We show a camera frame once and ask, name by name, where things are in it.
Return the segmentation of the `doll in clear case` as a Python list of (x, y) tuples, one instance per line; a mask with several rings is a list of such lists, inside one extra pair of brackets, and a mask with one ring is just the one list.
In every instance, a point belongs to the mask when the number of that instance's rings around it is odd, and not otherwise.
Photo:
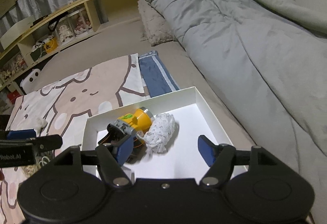
[(71, 23), (67, 17), (54, 22), (49, 26), (53, 30), (53, 35), (57, 37), (58, 45), (63, 46), (75, 38)]
[(91, 22), (85, 9), (74, 13), (70, 17), (70, 21), (76, 37), (84, 36), (92, 30)]

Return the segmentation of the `yellow headlamp with strap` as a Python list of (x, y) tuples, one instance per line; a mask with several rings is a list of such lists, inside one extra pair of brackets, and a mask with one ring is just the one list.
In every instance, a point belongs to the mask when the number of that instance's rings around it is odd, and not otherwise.
[(130, 136), (133, 142), (133, 149), (125, 159), (127, 163), (133, 163), (143, 149), (144, 142), (142, 137), (149, 131), (153, 121), (153, 114), (146, 107), (141, 107), (135, 110), (135, 113), (127, 113), (110, 122), (107, 126), (107, 134), (97, 143), (101, 144), (116, 144), (126, 136)]

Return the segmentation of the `blue striped cloth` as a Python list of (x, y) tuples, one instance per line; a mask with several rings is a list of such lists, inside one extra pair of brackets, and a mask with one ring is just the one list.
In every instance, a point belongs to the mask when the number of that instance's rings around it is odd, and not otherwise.
[(150, 51), (139, 56), (139, 66), (150, 97), (161, 96), (180, 89), (159, 58), (157, 51)]

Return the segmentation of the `white small heater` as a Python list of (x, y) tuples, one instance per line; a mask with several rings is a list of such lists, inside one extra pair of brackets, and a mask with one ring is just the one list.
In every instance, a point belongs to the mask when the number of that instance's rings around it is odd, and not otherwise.
[(33, 91), (35, 82), (37, 78), (40, 76), (41, 70), (40, 69), (33, 69), (20, 83), (20, 87), (28, 94)]

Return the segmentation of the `cartoon bear print blanket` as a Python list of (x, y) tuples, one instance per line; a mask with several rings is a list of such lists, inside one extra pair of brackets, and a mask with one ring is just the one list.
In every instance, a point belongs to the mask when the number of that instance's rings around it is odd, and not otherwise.
[(80, 145), (86, 121), (94, 115), (146, 99), (139, 55), (109, 60), (53, 82), (16, 99), (8, 130), (32, 129), (31, 121), (44, 118), (48, 124), (37, 135), (58, 134), (59, 154)]

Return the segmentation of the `red box on low shelf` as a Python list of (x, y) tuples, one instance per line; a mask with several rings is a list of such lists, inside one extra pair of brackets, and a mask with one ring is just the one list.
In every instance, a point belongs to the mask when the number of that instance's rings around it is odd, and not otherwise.
[(18, 97), (21, 97), (21, 95), (19, 94), (19, 92), (17, 90), (15, 90), (14, 92), (9, 92), (7, 94), (7, 98), (10, 100), (11, 104), (14, 105), (16, 102), (16, 99)]

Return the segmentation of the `white crumpled tissue ball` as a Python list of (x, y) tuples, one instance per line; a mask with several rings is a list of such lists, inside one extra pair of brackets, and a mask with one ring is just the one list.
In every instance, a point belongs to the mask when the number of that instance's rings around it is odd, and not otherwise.
[(44, 118), (36, 117), (31, 121), (34, 130), (42, 130), (47, 126), (48, 122)]

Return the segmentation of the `white shallow cardboard box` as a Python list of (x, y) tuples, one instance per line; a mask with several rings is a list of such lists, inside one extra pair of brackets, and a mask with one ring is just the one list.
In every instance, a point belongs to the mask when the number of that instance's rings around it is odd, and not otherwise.
[(137, 134), (145, 146), (136, 159), (124, 163), (128, 176), (136, 179), (183, 179), (199, 182), (209, 170), (205, 159), (211, 151), (201, 155), (198, 137), (205, 135), (214, 144), (231, 144), (231, 140), (217, 117), (195, 87), (178, 90), (113, 109), (86, 121), (82, 150), (93, 150), (107, 133), (107, 126), (137, 109), (146, 108), (155, 120), (150, 130)]

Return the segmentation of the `beige fluffy pillow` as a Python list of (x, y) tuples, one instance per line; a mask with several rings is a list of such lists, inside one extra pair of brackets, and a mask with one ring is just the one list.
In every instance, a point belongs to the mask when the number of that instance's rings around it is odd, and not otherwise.
[(144, 35), (152, 47), (177, 41), (168, 22), (146, 0), (138, 1), (138, 10), (143, 24)]

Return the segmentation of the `yellow cup on shelf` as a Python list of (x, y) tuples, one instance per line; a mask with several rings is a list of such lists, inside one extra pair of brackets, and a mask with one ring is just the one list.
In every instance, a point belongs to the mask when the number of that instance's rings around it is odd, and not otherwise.
[(57, 38), (49, 36), (43, 40), (43, 48), (47, 53), (53, 52), (58, 47)]

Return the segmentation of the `white long box on shelf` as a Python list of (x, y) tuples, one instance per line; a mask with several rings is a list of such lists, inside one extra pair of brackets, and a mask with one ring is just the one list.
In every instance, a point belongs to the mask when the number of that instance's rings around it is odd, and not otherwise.
[(1, 45), (6, 50), (19, 36), (30, 29), (35, 21), (34, 16), (29, 16), (14, 24), (2, 37)]

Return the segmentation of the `grey quilted duvet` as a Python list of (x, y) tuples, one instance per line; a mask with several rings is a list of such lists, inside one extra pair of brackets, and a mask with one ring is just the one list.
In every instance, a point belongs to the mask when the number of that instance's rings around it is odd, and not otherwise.
[(310, 182), (326, 223), (326, 15), (294, 0), (146, 0), (252, 140)]

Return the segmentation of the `wooden headboard shelf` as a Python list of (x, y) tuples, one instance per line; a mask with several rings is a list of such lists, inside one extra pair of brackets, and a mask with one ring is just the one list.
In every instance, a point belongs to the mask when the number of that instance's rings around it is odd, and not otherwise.
[(105, 29), (138, 19), (139, 0), (77, 0), (14, 35), (1, 53), (1, 89), (22, 94), (16, 82), (47, 58)]

